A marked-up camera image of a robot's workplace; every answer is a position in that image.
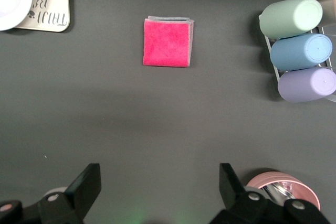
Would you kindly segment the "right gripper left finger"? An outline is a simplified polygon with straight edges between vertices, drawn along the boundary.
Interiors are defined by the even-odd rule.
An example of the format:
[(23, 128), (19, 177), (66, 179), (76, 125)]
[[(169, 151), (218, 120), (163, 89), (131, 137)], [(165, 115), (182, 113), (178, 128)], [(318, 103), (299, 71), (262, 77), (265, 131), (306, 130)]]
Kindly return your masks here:
[(90, 163), (68, 186), (65, 195), (78, 216), (84, 219), (100, 192), (100, 164)]

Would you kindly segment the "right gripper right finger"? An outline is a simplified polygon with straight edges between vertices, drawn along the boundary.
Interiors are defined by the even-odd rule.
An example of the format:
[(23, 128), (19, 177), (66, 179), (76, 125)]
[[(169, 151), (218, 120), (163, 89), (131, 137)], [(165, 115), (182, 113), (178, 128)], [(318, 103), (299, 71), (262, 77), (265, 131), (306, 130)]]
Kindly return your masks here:
[(230, 209), (246, 191), (229, 163), (219, 165), (219, 192), (226, 209)]

